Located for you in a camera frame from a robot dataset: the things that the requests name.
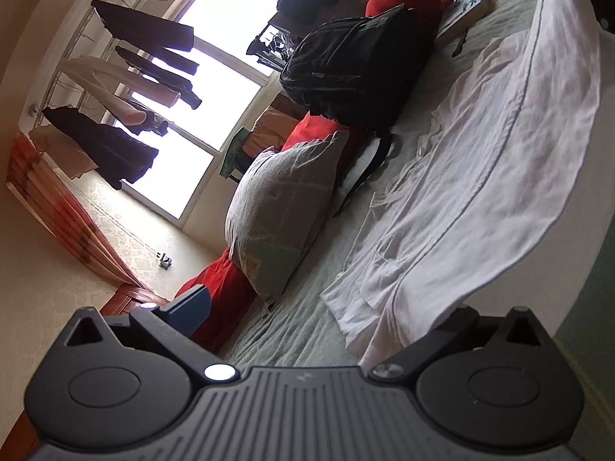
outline ribbed black plastic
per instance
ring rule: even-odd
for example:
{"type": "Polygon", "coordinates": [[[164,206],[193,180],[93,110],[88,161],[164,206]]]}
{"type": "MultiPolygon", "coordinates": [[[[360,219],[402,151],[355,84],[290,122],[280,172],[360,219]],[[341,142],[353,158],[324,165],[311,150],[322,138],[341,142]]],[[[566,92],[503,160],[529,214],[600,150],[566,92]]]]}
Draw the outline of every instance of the ribbed black plastic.
{"type": "Polygon", "coordinates": [[[45,445],[36,460],[577,461],[559,447],[502,456],[454,444],[427,425],[401,388],[359,368],[253,368],[243,381],[205,389],[190,414],[150,444],[121,453],[45,445]]]}

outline red pillow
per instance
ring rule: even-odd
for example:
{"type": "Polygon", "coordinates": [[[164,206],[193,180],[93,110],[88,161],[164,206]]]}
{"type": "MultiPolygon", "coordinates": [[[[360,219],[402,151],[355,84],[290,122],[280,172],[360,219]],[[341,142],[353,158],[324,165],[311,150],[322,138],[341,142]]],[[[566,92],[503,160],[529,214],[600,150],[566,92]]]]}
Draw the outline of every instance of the red pillow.
{"type": "Polygon", "coordinates": [[[444,11],[451,6],[455,0],[440,0],[440,6],[442,7],[442,15],[444,15],[444,11]]]}
{"type": "Polygon", "coordinates": [[[290,149],[294,144],[300,142],[311,142],[312,140],[324,140],[336,131],[349,130],[348,140],[342,149],[342,154],[337,162],[337,176],[341,176],[351,167],[359,152],[365,147],[369,139],[368,133],[362,128],[349,129],[337,121],[327,119],[324,116],[312,116],[307,113],[299,121],[293,132],[286,139],[282,151],[290,149]]]}
{"type": "Polygon", "coordinates": [[[229,260],[229,248],[203,272],[184,284],[175,297],[197,284],[209,289],[211,312],[190,339],[209,352],[217,353],[250,308],[256,291],[239,267],[229,260]]]}
{"type": "Polygon", "coordinates": [[[365,9],[365,16],[373,17],[402,3],[406,7],[416,10],[419,25],[425,31],[433,34],[438,30],[443,11],[440,0],[369,0],[365,9]]]}

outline curtain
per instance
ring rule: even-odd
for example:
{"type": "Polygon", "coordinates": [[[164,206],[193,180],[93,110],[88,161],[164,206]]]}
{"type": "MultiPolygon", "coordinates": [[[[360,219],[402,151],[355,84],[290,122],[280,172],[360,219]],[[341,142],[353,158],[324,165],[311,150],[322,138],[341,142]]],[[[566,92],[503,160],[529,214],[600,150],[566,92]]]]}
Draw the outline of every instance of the curtain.
{"type": "Polygon", "coordinates": [[[86,267],[113,283],[151,291],[128,268],[81,203],[21,131],[10,152],[7,185],[86,267]]]}

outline window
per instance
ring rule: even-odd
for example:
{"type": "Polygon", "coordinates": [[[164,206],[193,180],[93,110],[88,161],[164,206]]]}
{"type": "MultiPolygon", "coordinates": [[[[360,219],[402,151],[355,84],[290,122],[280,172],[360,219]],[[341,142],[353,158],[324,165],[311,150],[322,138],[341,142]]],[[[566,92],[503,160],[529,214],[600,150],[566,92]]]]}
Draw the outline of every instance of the window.
{"type": "MultiPolygon", "coordinates": [[[[133,93],[174,126],[164,137],[149,132],[136,136],[160,152],[145,176],[124,189],[174,223],[185,222],[191,203],[219,164],[224,143],[271,91],[277,74],[245,51],[275,13],[276,0],[194,0],[179,20],[194,27],[194,48],[178,53],[200,64],[196,75],[153,61],[190,78],[201,106],[192,110],[180,100],[168,108],[133,93]]],[[[117,121],[116,126],[124,128],[117,121]]]]}

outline bag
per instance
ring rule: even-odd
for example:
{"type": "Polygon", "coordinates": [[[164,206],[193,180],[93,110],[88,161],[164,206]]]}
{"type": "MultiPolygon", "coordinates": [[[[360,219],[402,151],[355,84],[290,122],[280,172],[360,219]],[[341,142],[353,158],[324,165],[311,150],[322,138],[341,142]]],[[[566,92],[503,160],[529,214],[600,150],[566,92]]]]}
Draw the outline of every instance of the bag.
{"type": "Polygon", "coordinates": [[[282,70],[280,83],[287,96],[312,115],[380,138],[371,163],[341,206],[386,159],[390,128],[432,48],[433,38],[417,25],[414,11],[399,5],[375,17],[323,24],[303,39],[282,70]]]}

